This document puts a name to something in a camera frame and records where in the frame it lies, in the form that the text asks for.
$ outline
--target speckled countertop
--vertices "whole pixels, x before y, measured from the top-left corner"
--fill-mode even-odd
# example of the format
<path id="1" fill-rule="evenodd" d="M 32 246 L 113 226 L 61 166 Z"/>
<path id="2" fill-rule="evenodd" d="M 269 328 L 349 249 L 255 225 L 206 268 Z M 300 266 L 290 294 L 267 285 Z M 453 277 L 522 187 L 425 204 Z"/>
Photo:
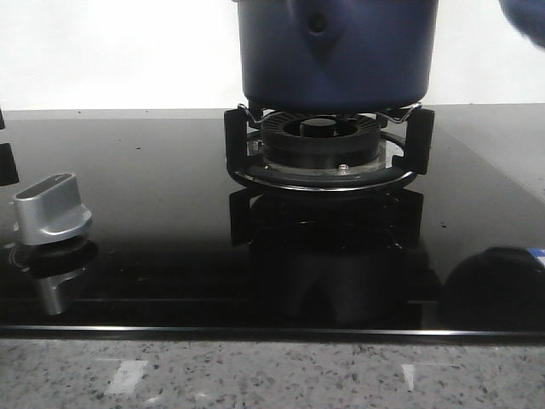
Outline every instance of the speckled countertop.
<path id="1" fill-rule="evenodd" d="M 0 340 L 4 408 L 542 408 L 545 350 Z"/>

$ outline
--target silver knob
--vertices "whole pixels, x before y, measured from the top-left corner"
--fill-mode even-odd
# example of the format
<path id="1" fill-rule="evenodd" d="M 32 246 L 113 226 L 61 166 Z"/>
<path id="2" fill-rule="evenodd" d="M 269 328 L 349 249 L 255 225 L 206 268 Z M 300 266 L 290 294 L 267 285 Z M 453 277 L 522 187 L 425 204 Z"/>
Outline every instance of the silver knob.
<path id="1" fill-rule="evenodd" d="M 82 204 L 76 175 L 53 175 L 14 196 L 19 241 L 45 245 L 77 236 L 91 224 Z"/>

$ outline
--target black glass cooktop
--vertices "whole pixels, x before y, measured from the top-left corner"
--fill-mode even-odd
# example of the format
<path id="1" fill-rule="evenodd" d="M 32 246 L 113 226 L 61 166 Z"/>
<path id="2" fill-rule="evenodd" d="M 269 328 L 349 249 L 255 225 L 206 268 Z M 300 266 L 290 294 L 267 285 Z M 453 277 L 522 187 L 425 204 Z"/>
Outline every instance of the black glass cooktop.
<path id="1" fill-rule="evenodd" d="M 545 204 L 441 128 L 428 174 L 360 197 L 255 193 L 221 118 L 14 120 L 0 335 L 545 340 Z M 15 193 L 77 174 L 85 236 L 24 246 Z"/>

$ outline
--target blue pot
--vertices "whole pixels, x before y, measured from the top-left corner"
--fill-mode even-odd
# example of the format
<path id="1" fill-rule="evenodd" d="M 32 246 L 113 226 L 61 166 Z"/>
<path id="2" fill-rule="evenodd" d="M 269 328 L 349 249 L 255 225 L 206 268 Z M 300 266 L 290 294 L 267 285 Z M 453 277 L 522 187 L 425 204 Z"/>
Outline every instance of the blue pot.
<path id="1" fill-rule="evenodd" d="M 244 94 L 259 107 L 354 113 L 427 92 L 438 0 L 237 0 Z"/>

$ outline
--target burner ring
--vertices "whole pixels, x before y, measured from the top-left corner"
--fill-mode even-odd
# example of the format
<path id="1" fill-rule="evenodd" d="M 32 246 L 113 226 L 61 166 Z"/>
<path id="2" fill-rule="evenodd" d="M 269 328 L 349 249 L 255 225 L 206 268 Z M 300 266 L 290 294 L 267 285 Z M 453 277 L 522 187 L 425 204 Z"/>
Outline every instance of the burner ring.
<path id="1" fill-rule="evenodd" d="M 321 124 L 311 124 L 323 119 Z M 308 132 L 313 136 L 301 135 Z M 277 164 L 308 169 L 357 166 L 378 155 L 381 126 L 363 115 L 327 116 L 281 112 L 261 124 L 263 157 Z"/>

